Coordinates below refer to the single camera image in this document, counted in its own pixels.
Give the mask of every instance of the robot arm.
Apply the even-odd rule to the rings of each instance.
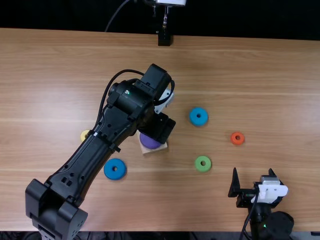
[[[160,97],[171,83],[171,93]],[[46,240],[73,239],[88,214],[79,209],[86,193],[108,158],[137,130],[164,143],[176,122],[155,105],[166,102],[174,82],[162,68],[151,65],[144,76],[115,83],[94,128],[71,158],[44,184],[34,179],[25,190],[26,215]]]
[[[287,240],[294,226],[294,219],[282,211],[271,212],[288,193],[285,186],[270,168],[268,175],[262,175],[260,182],[253,182],[253,188],[240,188],[237,169],[233,169],[228,197],[236,199],[237,208],[247,208],[240,239],[246,235],[250,220],[252,240]]]

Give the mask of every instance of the wood grain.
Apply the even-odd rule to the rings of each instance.
[[[294,231],[320,231],[320,42],[176,36],[158,47],[155,35],[29,29],[0,29],[0,230],[34,229],[26,186],[77,149],[115,73],[152,63],[176,82],[168,149],[143,156],[128,138],[114,155],[127,176],[98,174],[82,230],[240,231],[247,213],[227,197],[237,167],[244,188],[273,168],[290,190],[276,209]],[[188,121],[197,106],[209,113],[201,128]],[[235,131],[244,145],[230,143]],[[196,171],[199,155],[211,171]]]

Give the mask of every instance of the purple ball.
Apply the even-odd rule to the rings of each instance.
[[[143,133],[140,133],[140,142],[143,146],[145,146],[147,149],[157,149],[162,144],[160,142],[157,142],[156,140],[153,140],[151,137],[148,137],[147,135],[144,135]]]

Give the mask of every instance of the toy ring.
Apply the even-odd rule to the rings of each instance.
[[[230,139],[234,145],[241,145],[245,141],[245,136],[241,132],[236,131],[231,134]]]

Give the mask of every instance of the cable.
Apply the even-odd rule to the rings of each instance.
[[[244,236],[246,239],[251,240],[251,237],[248,235],[247,231],[244,231]]]
[[[245,233],[247,224],[248,224],[248,222],[249,222],[249,220],[250,220],[250,218],[251,218],[251,215],[252,215],[252,213],[254,212],[255,206],[256,206],[256,204],[257,204],[258,196],[259,196],[259,190],[258,190],[258,192],[257,192],[256,195],[255,195],[255,199],[254,199],[254,203],[253,203],[253,205],[252,205],[252,208],[251,208],[248,216],[246,216],[246,219],[245,219],[244,224],[243,224],[243,227],[242,227],[242,231],[241,231],[241,233],[240,233],[239,240],[242,240],[242,238],[243,238],[243,236],[244,236],[244,233]]]
[[[105,103],[105,100],[106,100],[106,97],[107,97],[107,94],[109,92],[109,88],[111,87],[111,84],[114,82],[114,80],[119,77],[121,74],[123,73],[135,73],[135,74],[140,74],[140,75],[145,75],[144,73],[140,72],[140,71],[136,71],[136,70],[132,70],[132,69],[124,69],[120,72],[118,72],[116,75],[114,75],[111,80],[109,81],[108,85],[106,86],[105,90],[104,90],[104,93],[102,95],[102,99],[101,99],[101,102],[100,102],[100,106],[99,106],[99,111],[98,111],[98,117],[96,118],[96,122],[95,124],[98,123],[99,121],[99,117],[100,117],[100,114],[102,113],[102,110],[104,108],[104,103]]]
[[[192,236],[194,237],[195,240],[198,240],[198,238],[197,238],[197,236],[196,236],[194,231],[192,231],[191,234],[192,234]]]
[[[118,7],[118,9],[114,12],[114,14],[113,14],[112,17],[110,18],[110,20],[109,20],[109,22],[108,22],[108,24],[107,24],[107,26],[106,26],[106,28],[105,28],[105,30],[104,30],[105,33],[108,32],[108,29],[109,29],[112,21],[113,21],[114,18],[116,17],[116,15],[118,14],[118,12],[119,12],[119,11],[122,9],[122,7],[123,7],[124,5],[126,5],[129,1],[130,1],[130,0],[125,0],[125,1]]]
[[[251,240],[251,236],[249,236],[249,233],[247,232],[247,230],[244,230],[244,236],[245,236],[247,239]]]

